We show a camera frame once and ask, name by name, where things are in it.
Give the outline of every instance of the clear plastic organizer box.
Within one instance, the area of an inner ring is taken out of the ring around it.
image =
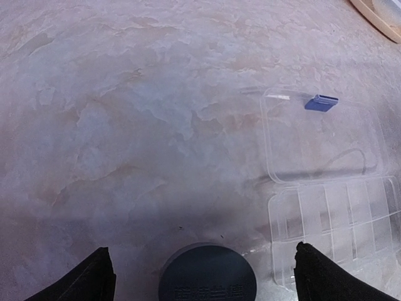
[[[309,111],[314,95],[268,90],[261,102],[270,177],[274,279],[294,290],[296,245],[314,245],[352,273],[401,249],[399,188],[375,111],[341,101]]]

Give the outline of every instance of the round lid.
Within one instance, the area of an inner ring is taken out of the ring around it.
[[[256,278],[249,263],[222,246],[198,246],[167,266],[159,283],[160,301],[254,301]]]

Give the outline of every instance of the plastic box compartment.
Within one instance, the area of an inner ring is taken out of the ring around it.
[[[300,241],[354,268],[400,250],[397,194],[395,179],[385,177],[305,185],[274,197],[269,219],[276,283],[294,289],[294,255]]]

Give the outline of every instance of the blue tab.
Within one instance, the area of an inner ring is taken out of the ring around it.
[[[336,104],[338,104],[338,98],[317,94],[305,105],[305,109],[327,112]]]

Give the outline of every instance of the pink marble surface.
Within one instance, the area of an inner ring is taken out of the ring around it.
[[[3,1],[0,32],[0,300],[98,246],[116,300],[156,300],[165,260],[199,241],[244,254],[258,300],[296,300],[271,276],[249,87],[372,105],[399,175],[401,48],[346,0]],[[361,277],[401,297],[391,260]]]

